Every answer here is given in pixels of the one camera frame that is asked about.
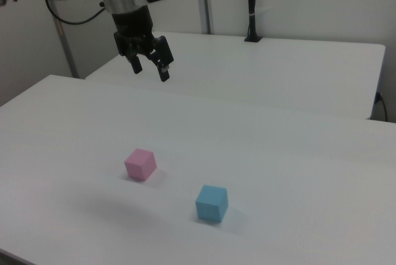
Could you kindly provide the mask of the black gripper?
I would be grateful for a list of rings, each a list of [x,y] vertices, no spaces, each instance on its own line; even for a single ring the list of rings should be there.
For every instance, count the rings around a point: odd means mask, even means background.
[[[148,6],[125,13],[112,14],[116,26],[114,39],[121,56],[125,56],[134,74],[142,71],[140,59],[136,53],[149,57],[156,65],[160,80],[166,82],[170,78],[169,66],[174,61],[173,54],[165,36],[155,38],[152,34],[153,21]]]

